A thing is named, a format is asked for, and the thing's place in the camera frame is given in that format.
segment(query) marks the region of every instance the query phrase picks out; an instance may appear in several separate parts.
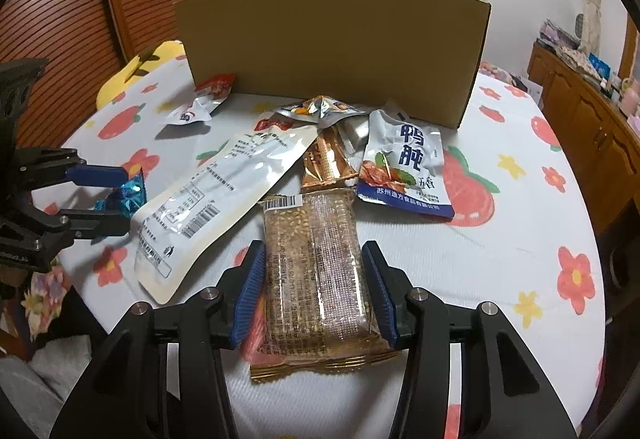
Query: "yellow cushion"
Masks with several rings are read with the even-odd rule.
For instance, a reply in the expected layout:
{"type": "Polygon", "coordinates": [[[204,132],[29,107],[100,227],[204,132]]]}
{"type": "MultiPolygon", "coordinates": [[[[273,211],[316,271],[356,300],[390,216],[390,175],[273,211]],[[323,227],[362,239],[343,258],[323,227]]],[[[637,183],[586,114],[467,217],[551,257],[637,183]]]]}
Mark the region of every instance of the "yellow cushion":
{"type": "MultiPolygon", "coordinates": [[[[175,58],[176,56],[180,56],[184,54],[184,46],[179,41],[170,41],[164,42],[158,49],[154,51],[154,56],[158,56],[160,59],[146,61],[140,67],[141,70],[146,70],[146,72],[151,72],[152,70],[158,68],[163,63],[175,58]]],[[[127,90],[133,83],[136,83],[141,76],[132,76],[127,81],[127,76],[129,76],[133,69],[136,68],[138,61],[140,58],[136,56],[132,59],[120,72],[114,74],[100,89],[98,92],[98,96],[95,99],[95,106],[98,110],[104,107],[106,104],[113,101],[113,99],[122,91],[127,90]]]]}

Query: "blue gripper pad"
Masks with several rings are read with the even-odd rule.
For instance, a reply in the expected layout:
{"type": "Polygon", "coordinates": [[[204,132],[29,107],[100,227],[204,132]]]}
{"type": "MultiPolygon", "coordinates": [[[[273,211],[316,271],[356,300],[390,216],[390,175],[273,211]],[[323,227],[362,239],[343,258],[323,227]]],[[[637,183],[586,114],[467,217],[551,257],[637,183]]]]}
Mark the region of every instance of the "blue gripper pad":
{"type": "Polygon", "coordinates": [[[408,349],[415,336],[416,320],[407,308],[406,296],[413,288],[402,269],[386,263],[375,241],[362,246],[362,261],[371,305],[380,335],[393,349],[408,349]]]}
{"type": "Polygon", "coordinates": [[[248,336],[251,328],[251,319],[254,316],[255,306],[262,292],[264,284],[264,268],[266,263],[266,246],[264,242],[259,242],[257,249],[254,243],[247,251],[240,267],[248,267],[246,281],[242,286],[242,291],[236,300],[236,309],[234,311],[234,325],[231,329],[229,341],[234,349],[240,346],[240,343],[248,336]]]}
{"type": "Polygon", "coordinates": [[[394,349],[398,344],[398,330],[396,329],[396,315],[391,298],[386,291],[380,271],[373,258],[370,249],[370,242],[366,242],[362,246],[362,261],[364,264],[364,274],[369,287],[369,296],[373,306],[380,335],[388,342],[389,346],[394,349]]]}
{"type": "Polygon", "coordinates": [[[78,186],[102,186],[118,188],[129,180],[129,173],[122,166],[97,166],[79,164],[69,168],[67,180],[78,186]]]}

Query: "cabinet drawer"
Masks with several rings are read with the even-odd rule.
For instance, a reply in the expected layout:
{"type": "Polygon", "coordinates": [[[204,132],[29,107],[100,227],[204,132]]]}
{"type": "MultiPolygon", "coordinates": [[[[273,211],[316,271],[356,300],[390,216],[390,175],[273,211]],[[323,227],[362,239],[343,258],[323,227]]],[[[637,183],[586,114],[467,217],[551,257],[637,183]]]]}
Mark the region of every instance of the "cabinet drawer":
{"type": "Polygon", "coordinates": [[[602,146],[610,120],[594,92],[580,82],[572,82],[575,105],[570,110],[564,109],[564,115],[570,121],[564,122],[566,135],[561,144],[578,184],[584,189],[590,181],[598,148],[602,146]]]}
{"type": "Polygon", "coordinates": [[[634,197],[639,170],[635,142],[629,141],[628,134],[610,120],[598,139],[596,159],[583,189],[596,233],[603,232],[634,197]]]}
{"type": "Polygon", "coordinates": [[[571,146],[571,121],[580,101],[580,92],[564,74],[554,74],[545,89],[543,112],[560,146],[571,146]]]}

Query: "wooden cabinet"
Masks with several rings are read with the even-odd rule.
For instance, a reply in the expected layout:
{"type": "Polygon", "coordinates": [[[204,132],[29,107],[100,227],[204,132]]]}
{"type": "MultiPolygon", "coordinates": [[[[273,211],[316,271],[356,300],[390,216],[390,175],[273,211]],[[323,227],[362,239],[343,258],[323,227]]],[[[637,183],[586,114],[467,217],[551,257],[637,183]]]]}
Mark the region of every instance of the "wooden cabinet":
{"type": "Polygon", "coordinates": [[[583,186],[597,159],[609,115],[594,101],[593,95],[584,86],[575,85],[574,93],[575,107],[565,110],[564,119],[555,119],[553,123],[549,120],[549,124],[566,132],[566,137],[560,144],[578,184],[583,186]]]}
{"type": "Polygon", "coordinates": [[[554,76],[554,69],[549,63],[549,58],[542,51],[534,51],[531,54],[527,72],[529,73],[529,80],[542,87],[547,86],[548,81],[554,76]]]}
{"type": "Polygon", "coordinates": [[[543,114],[549,125],[554,129],[560,145],[564,148],[569,144],[570,127],[563,122],[568,113],[575,111],[580,93],[563,74],[552,74],[547,80],[545,99],[543,99],[543,114]]]}
{"type": "Polygon", "coordinates": [[[615,124],[604,130],[582,191],[596,233],[603,232],[633,198],[640,168],[638,151],[626,134],[615,124]]]}
{"type": "Polygon", "coordinates": [[[640,140],[617,107],[539,45],[529,78],[543,86],[543,114],[574,171],[594,232],[601,234],[640,199],[640,140]]]}

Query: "cardboard sheet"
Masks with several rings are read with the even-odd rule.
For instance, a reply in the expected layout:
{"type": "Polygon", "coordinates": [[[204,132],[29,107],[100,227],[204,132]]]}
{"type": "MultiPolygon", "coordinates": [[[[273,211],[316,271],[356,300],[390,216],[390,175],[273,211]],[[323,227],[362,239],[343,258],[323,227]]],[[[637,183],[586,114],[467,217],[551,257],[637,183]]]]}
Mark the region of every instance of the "cardboard sheet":
{"type": "Polygon", "coordinates": [[[237,75],[234,92],[371,106],[457,128],[491,6],[479,0],[183,0],[180,39],[195,83],[237,75]]]}

